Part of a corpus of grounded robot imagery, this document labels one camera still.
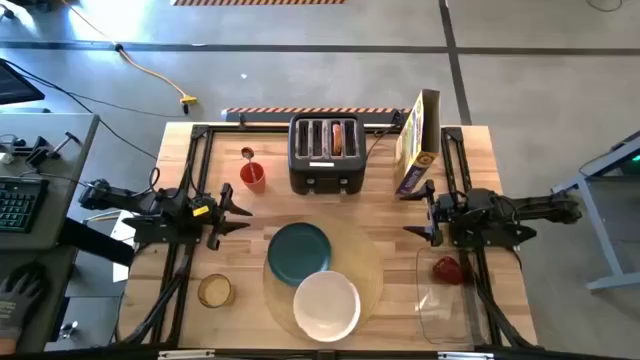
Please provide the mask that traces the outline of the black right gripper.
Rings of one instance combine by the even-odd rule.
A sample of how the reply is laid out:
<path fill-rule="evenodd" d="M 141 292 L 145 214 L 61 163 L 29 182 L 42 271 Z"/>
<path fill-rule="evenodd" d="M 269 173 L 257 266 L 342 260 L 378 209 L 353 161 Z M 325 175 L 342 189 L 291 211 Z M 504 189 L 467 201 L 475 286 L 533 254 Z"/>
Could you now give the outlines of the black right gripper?
<path fill-rule="evenodd" d="M 428 208 L 433 209 L 433 221 L 428 221 L 421 226 L 404 226 L 403 229 L 415 234 L 427 242 L 432 247 L 443 244 L 441 223 L 449 224 L 453 228 L 455 236 L 466 236 L 467 230 L 462 226 L 461 218 L 468 211 L 467 195 L 463 192 L 442 193 L 436 202 L 434 200 L 435 185 L 432 180 L 426 180 L 422 187 L 410 194 L 402 195 L 402 201 L 425 200 Z"/>

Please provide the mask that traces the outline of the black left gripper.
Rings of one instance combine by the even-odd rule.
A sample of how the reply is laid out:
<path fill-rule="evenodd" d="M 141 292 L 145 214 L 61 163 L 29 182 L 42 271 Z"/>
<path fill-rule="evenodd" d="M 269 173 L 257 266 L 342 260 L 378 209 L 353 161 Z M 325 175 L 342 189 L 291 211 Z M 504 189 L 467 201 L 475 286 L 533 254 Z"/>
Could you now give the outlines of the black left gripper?
<path fill-rule="evenodd" d="M 224 183 L 220 192 L 220 208 L 234 215 L 252 216 L 252 213 L 238 207 L 232 200 L 233 188 L 229 183 Z M 189 215 L 187 227 L 189 229 L 201 229 L 203 226 L 211 226 L 213 229 L 207 240 L 207 247 L 211 250 L 218 250 L 220 247 L 220 236 L 249 227 L 249 223 L 244 222 L 221 222 L 221 209 L 217 201 L 209 196 L 196 196 L 189 202 Z"/>

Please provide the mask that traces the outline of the red plastic cup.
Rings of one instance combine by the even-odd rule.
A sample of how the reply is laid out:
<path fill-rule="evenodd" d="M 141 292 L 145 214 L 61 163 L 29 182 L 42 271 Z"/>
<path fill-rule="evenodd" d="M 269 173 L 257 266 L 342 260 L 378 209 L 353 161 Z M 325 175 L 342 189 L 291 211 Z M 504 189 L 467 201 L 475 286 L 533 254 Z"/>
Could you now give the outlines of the red plastic cup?
<path fill-rule="evenodd" d="M 246 187 L 254 193 L 260 194 L 266 188 L 266 175 L 264 168 L 254 162 L 246 163 L 240 170 L 240 178 Z"/>

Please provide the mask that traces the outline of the yellow purple cereal box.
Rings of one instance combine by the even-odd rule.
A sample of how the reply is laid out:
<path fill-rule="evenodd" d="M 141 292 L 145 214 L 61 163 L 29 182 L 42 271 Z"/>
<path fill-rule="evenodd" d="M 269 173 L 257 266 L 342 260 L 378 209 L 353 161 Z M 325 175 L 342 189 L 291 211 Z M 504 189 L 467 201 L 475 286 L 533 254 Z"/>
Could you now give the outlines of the yellow purple cereal box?
<path fill-rule="evenodd" d="M 420 91 L 396 140 L 396 195 L 412 193 L 440 153 L 440 92 Z"/>

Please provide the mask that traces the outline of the red strawberry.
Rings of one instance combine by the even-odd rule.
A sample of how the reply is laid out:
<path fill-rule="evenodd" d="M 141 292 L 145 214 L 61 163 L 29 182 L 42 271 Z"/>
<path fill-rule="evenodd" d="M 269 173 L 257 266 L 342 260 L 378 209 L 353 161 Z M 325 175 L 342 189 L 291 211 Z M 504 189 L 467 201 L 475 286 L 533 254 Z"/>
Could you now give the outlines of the red strawberry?
<path fill-rule="evenodd" d="M 451 285 L 459 285 L 464 282 L 464 273 L 461 266 L 450 256 L 440 258 L 432 266 L 432 274 L 439 281 Z"/>

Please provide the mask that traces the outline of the amber drinking glass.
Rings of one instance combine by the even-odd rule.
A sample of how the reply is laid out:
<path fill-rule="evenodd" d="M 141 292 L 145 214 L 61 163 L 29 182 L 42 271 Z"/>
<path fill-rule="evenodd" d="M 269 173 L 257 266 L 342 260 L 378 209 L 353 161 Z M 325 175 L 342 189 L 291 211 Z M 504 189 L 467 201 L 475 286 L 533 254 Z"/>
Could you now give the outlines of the amber drinking glass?
<path fill-rule="evenodd" d="M 207 308 L 219 308 L 233 302 L 235 291 L 231 281 L 222 274 L 205 277 L 198 286 L 197 296 Z"/>

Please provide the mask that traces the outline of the dark green plate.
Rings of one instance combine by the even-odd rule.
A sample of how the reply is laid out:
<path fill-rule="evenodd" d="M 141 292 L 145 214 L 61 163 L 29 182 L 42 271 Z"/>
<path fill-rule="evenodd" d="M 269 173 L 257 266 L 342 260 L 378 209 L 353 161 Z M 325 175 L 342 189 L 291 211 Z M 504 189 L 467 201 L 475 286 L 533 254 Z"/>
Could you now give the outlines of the dark green plate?
<path fill-rule="evenodd" d="M 310 275 L 329 269 L 331 244 L 326 234 L 313 224 L 287 224 L 273 235 L 267 263 L 278 280 L 297 287 Z"/>

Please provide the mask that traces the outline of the round woven straw placemat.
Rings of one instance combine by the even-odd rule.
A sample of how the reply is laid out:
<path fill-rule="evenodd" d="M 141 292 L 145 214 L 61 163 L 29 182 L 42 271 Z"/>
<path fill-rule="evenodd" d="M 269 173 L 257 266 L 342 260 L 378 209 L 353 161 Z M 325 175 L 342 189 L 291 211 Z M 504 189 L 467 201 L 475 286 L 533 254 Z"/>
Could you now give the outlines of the round woven straw placemat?
<path fill-rule="evenodd" d="M 326 234 L 331 244 L 331 263 L 326 271 L 343 274 L 356 287 L 361 301 L 361 314 L 353 330 L 355 331 L 371 316 L 383 289 L 383 266 L 376 246 L 358 226 L 339 219 L 306 216 L 291 223 L 297 222 L 313 224 Z M 266 256 L 263 293 L 269 312 L 289 333 L 305 340 L 313 340 L 298 327 L 294 318 L 293 300 L 297 288 L 298 286 L 286 285 L 275 277 Z"/>

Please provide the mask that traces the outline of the black four-slot toaster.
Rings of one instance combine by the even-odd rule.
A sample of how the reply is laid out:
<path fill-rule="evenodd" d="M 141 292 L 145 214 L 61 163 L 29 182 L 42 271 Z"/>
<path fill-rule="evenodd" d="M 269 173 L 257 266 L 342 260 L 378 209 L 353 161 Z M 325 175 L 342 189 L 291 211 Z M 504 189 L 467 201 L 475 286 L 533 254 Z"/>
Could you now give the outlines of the black four-slot toaster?
<path fill-rule="evenodd" d="M 342 126 L 342 154 L 333 156 L 332 125 Z M 288 167 L 292 190 L 300 195 L 355 194 L 366 169 L 366 133 L 355 115 L 297 115 L 289 123 Z"/>

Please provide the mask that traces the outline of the white paper sheet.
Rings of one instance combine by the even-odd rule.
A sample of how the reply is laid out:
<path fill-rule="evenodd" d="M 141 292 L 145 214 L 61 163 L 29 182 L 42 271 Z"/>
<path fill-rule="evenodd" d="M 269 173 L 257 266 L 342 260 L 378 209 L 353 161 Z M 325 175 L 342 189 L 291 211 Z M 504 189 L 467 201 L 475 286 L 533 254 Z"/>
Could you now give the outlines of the white paper sheet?
<path fill-rule="evenodd" d="M 131 212 L 122 211 L 118 215 L 114 228 L 111 231 L 110 237 L 117 241 L 123 242 L 124 244 L 128 245 L 132 249 L 135 249 L 134 236 L 135 236 L 136 230 L 124 222 L 125 219 L 132 218 L 133 216 L 134 214 Z M 112 280 L 114 283 L 127 280 L 128 274 L 129 274 L 128 265 L 121 265 L 118 263 L 113 264 Z"/>

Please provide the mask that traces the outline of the black flat bar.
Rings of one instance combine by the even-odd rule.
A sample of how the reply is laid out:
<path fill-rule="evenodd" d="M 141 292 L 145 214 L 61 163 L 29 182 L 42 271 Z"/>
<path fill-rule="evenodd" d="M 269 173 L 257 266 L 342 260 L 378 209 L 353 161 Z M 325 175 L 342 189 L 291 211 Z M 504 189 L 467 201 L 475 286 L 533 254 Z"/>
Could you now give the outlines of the black flat bar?
<path fill-rule="evenodd" d="M 65 219 L 58 242 L 123 266 L 130 266 L 135 257 L 130 245 L 70 218 Z"/>

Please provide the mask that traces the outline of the white ceramic bowl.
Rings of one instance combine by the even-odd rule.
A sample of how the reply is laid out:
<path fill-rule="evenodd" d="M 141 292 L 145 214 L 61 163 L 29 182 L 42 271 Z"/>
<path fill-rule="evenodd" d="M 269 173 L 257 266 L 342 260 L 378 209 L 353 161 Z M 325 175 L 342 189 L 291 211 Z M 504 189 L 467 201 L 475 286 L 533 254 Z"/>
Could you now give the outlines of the white ceramic bowl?
<path fill-rule="evenodd" d="M 356 287 L 341 273 L 316 272 L 298 286 L 293 300 L 298 327 L 311 339 L 336 342 L 348 336 L 361 314 Z"/>

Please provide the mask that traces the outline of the grey metal stand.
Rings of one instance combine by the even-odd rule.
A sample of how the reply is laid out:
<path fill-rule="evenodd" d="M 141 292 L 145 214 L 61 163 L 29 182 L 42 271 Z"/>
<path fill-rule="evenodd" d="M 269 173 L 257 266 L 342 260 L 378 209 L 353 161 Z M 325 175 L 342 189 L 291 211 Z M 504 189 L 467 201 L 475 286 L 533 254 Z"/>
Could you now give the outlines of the grey metal stand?
<path fill-rule="evenodd" d="M 624 267 L 616 244 L 624 241 L 640 245 L 640 176 L 623 176 L 618 165 L 640 147 L 640 130 L 587 161 L 570 180 L 552 188 L 554 193 L 577 192 L 595 230 L 608 276 L 587 284 L 591 291 L 640 285 L 640 270 Z"/>

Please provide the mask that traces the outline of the grey desk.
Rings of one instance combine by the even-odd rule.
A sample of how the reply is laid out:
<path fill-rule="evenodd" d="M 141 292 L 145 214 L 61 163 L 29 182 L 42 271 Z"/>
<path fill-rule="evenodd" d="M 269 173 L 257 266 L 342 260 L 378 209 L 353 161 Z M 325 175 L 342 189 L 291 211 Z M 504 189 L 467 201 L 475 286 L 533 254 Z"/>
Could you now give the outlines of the grey desk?
<path fill-rule="evenodd" d="M 26 141 L 27 153 L 41 151 L 42 161 L 27 163 L 17 156 L 13 163 L 0 163 L 0 176 L 36 178 L 48 182 L 40 209 L 27 233 L 0 230 L 0 279 L 15 267 L 37 260 L 44 264 L 51 281 L 47 299 L 37 308 L 18 340 L 19 352 L 44 349 L 54 330 L 77 250 L 59 241 L 76 184 L 99 125 L 92 114 L 3 113 L 0 136 Z"/>

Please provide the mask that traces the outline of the black desk clamp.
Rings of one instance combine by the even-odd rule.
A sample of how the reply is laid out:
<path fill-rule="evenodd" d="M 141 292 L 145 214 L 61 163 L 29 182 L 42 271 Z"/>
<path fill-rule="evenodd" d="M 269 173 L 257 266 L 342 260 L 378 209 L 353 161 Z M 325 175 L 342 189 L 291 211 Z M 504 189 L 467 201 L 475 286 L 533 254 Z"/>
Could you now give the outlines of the black desk clamp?
<path fill-rule="evenodd" d="M 66 132 L 65 139 L 55 147 L 52 147 L 44 138 L 39 137 L 37 144 L 32 147 L 31 152 L 26 157 L 25 163 L 32 169 L 38 169 L 46 160 L 59 159 L 60 151 L 70 142 L 80 144 L 80 140 L 70 132 Z"/>

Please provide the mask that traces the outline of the black backlit keyboard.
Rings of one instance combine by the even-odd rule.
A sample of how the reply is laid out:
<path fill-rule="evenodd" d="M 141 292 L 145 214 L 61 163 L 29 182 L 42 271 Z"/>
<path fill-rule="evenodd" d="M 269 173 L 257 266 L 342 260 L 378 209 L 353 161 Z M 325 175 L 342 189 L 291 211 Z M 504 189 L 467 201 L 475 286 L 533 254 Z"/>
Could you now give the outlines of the black backlit keyboard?
<path fill-rule="evenodd" d="M 0 176 L 0 232 L 29 233 L 48 185 L 46 179 Z"/>

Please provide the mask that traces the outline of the black device with green light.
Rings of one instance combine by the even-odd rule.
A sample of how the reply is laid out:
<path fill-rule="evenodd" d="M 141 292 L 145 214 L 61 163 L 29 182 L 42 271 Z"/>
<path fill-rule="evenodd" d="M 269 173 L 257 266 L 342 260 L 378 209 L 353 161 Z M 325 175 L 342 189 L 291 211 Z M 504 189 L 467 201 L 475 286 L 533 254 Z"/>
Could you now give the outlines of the black device with green light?
<path fill-rule="evenodd" d="M 622 159 L 618 170 L 623 176 L 640 176 L 640 147 Z"/>

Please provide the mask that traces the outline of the person's gloved hand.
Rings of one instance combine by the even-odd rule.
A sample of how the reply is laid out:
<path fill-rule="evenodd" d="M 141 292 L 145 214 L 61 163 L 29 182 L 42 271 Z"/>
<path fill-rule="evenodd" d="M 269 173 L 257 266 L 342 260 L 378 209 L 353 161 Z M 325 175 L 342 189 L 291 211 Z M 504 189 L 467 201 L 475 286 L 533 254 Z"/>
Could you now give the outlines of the person's gloved hand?
<path fill-rule="evenodd" d="M 19 340 L 48 290 L 46 268 L 39 262 L 23 264 L 9 273 L 0 283 L 0 339 Z"/>

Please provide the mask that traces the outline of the dark computer monitor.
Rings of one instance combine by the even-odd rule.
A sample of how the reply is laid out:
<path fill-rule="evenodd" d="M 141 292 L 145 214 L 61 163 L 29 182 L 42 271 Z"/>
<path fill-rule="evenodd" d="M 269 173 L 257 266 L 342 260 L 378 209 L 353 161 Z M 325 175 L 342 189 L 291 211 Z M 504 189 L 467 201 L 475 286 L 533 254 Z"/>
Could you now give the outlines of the dark computer monitor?
<path fill-rule="evenodd" d="M 0 105 L 40 101 L 45 95 L 0 58 Z"/>

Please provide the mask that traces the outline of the black aluminium frame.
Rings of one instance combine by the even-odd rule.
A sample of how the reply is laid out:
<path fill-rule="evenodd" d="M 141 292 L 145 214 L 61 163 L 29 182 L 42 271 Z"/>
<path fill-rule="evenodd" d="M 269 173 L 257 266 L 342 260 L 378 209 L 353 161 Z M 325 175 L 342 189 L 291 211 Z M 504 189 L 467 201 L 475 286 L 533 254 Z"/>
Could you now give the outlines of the black aluminium frame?
<path fill-rule="evenodd" d="M 218 133 L 191 139 L 188 127 L 172 123 L 159 152 L 160 185 L 177 184 L 187 163 L 208 163 L 205 188 L 218 193 L 233 186 L 234 202 L 252 213 L 250 226 L 221 240 L 218 250 L 197 244 L 188 281 L 178 336 L 182 348 L 310 348 L 312 340 L 289 333 L 272 317 L 263 293 L 263 270 L 272 236 L 281 227 L 306 216 L 326 216 L 358 226 L 376 246 L 383 266 L 383 289 L 368 320 L 345 338 L 345 349 L 402 348 L 415 327 L 413 310 L 415 263 L 419 241 L 403 227 L 419 217 L 418 204 L 399 202 L 393 194 L 391 161 L 396 139 L 374 142 L 364 186 L 355 195 L 306 195 L 289 185 L 287 137 L 282 133 Z M 241 149 L 254 150 L 252 162 L 266 175 L 266 188 L 257 194 L 240 178 L 247 163 Z M 232 283 L 233 302 L 219 308 L 203 306 L 200 282 L 222 274 Z"/>
<path fill-rule="evenodd" d="M 472 188 L 461 127 L 441 129 L 441 151 L 448 193 L 467 193 Z M 455 236 L 449 225 L 451 243 L 456 247 L 464 273 L 464 297 L 469 301 L 471 337 L 475 342 L 502 347 L 503 339 L 512 348 L 536 348 L 508 320 L 494 300 L 485 247 L 480 240 Z"/>

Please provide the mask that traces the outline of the silver rail bracket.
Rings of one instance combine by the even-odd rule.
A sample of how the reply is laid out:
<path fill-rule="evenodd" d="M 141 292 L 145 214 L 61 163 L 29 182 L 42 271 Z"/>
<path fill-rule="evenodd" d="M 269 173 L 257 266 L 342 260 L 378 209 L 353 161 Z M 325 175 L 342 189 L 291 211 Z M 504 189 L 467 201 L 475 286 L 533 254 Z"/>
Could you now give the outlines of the silver rail bracket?
<path fill-rule="evenodd" d="M 483 352 L 438 352 L 438 360 L 495 360 L 492 353 Z"/>
<path fill-rule="evenodd" d="M 214 350 L 171 350 L 160 351 L 157 360 L 212 360 Z"/>

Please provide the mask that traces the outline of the black front table rail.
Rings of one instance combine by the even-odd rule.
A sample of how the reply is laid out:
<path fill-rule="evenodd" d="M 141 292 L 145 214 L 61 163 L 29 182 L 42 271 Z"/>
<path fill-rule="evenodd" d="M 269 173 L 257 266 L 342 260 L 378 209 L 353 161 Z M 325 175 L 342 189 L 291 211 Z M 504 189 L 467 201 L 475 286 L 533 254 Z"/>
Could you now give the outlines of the black front table rail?
<path fill-rule="evenodd" d="M 169 349 L 151 345 L 122 345 L 77 350 L 0 355 L 0 360 L 157 360 L 160 351 L 214 350 L 212 360 L 438 360 L 438 352 L 492 353 L 495 360 L 631 360 L 628 358 L 548 351 L 542 348 L 480 346 L 467 351 L 285 350 L 285 349 Z"/>

